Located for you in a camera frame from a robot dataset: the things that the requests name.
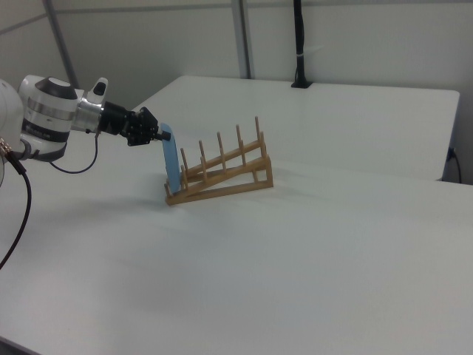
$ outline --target wooden dowel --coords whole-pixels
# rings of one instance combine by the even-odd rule
[[[266,158],[265,133],[261,132],[259,136],[260,136],[259,142],[261,143],[261,156]]]
[[[225,162],[225,153],[223,152],[222,137],[220,136],[220,132],[217,133],[217,138],[219,139],[220,157],[222,157],[223,172],[226,173],[227,172],[227,164]]]
[[[164,189],[166,190],[166,196],[168,198],[172,197],[172,193],[169,191],[169,185],[167,183],[164,184]]]
[[[202,155],[202,158],[200,161],[203,161],[202,167],[205,166],[205,153],[204,153],[204,146],[202,144],[202,141],[199,141],[199,147],[200,147],[200,155]]]
[[[188,186],[188,183],[187,183],[186,168],[184,167],[184,165],[181,165],[181,166],[180,166],[180,171],[183,172],[183,173],[182,173],[182,176],[183,176],[184,187],[185,187],[186,190],[187,190],[187,189],[189,188],[189,186]]]
[[[205,168],[205,158],[200,157],[200,163],[202,164],[202,173],[204,181],[207,181],[207,169]]]
[[[258,141],[259,141],[259,120],[258,120],[258,116],[254,117],[254,121],[255,121],[255,124],[256,124],[256,136],[258,137]]]
[[[238,142],[238,145],[239,145],[239,150],[240,150],[241,155],[242,155],[243,166],[246,166],[245,148],[243,146],[243,141]]]
[[[186,174],[187,174],[188,167],[187,167],[186,154],[184,154],[184,148],[180,149],[180,154],[183,156],[184,167],[186,168]]]
[[[237,124],[236,127],[237,127],[236,128],[236,136],[238,137],[238,141],[240,142],[242,140],[242,136],[239,133],[239,125]]]

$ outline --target table surface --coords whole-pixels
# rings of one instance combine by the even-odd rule
[[[61,166],[92,156],[73,132]],[[470,186],[272,160],[274,189],[173,207],[159,143],[101,135],[77,176],[25,162],[0,334],[40,354],[471,353]],[[0,250],[25,197],[7,166]]]
[[[223,143],[233,146],[231,126],[253,129],[257,115],[273,158],[438,180],[458,98],[450,90],[335,84],[294,89],[283,81],[183,76],[143,105],[171,126],[178,144],[213,143],[221,131],[228,134]],[[244,139],[254,139],[252,133]]]

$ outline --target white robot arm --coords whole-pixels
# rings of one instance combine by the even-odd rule
[[[0,138],[17,158],[48,162],[64,155],[71,129],[120,133],[129,146],[170,139],[147,108],[134,112],[105,101],[107,85],[100,78],[84,91],[56,78],[28,75],[16,92],[0,79]]]

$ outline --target black connector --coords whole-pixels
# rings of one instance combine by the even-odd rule
[[[8,152],[5,155],[5,158],[10,162],[10,164],[12,164],[13,168],[15,168],[16,172],[19,175],[23,175],[27,172],[27,170],[24,168],[23,164],[20,163],[18,158],[12,152]]]
[[[23,235],[24,227],[27,225],[28,216],[30,216],[31,198],[32,198],[31,184],[27,176],[27,170],[24,168],[24,166],[20,163],[18,158],[15,156],[15,153],[12,151],[8,143],[6,143],[3,139],[0,138],[0,158],[1,157],[5,157],[5,159],[7,159],[12,164],[13,168],[17,171],[17,173],[19,173],[23,177],[24,182],[27,186],[27,207],[24,212],[23,221],[21,222],[20,229],[18,230],[18,234],[16,235],[16,238],[13,241],[13,244],[11,245],[10,249],[8,249],[4,258],[0,261],[0,270],[4,267],[5,263],[10,258],[10,255],[15,250],[16,245],[18,244],[21,236]]]

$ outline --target black cable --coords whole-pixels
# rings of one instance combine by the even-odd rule
[[[460,161],[458,161],[458,157],[456,153],[453,153],[453,158],[455,158],[455,161],[457,162],[457,168],[458,168],[458,183],[461,183],[461,169],[460,169]]]
[[[66,174],[81,174],[83,172],[86,172],[87,170],[89,170],[90,168],[93,167],[93,165],[95,164],[95,161],[97,160],[97,154],[98,154],[98,133],[95,135],[95,155],[94,155],[94,160],[92,160],[92,162],[90,163],[90,165],[88,167],[86,167],[85,169],[82,169],[82,170],[79,170],[77,172],[70,172],[68,170],[64,170],[62,168],[60,168],[59,166],[55,165],[54,163],[50,163],[52,165],[52,167],[54,167],[55,169],[59,170],[60,172],[65,172]]]
[[[16,235],[16,238],[13,241],[13,244],[11,245],[11,247],[8,250],[7,254],[5,255],[5,257],[3,258],[3,260],[0,263],[0,270],[1,270],[1,268],[3,268],[5,263],[8,261],[8,258],[10,258],[10,255],[13,253],[13,250],[15,250],[16,245],[20,241],[21,235],[23,234],[24,227],[27,225],[28,216],[30,216],[31,197],[32,197],[30,180],[28,179],[26,169],[21,165],[21,163],[18,161],[18,159],[13,157],[12,154],[8,154],[6,158],[9,160],[9,162],[11,162],[11,164],[16,169],[16,171],[24,178],[24,182],[27,185],[27,195],[28,195],[28,197],[27,197],[27,208],[24,212],[23,222],[21,222],[20,230],[18,231],[18,234]]]

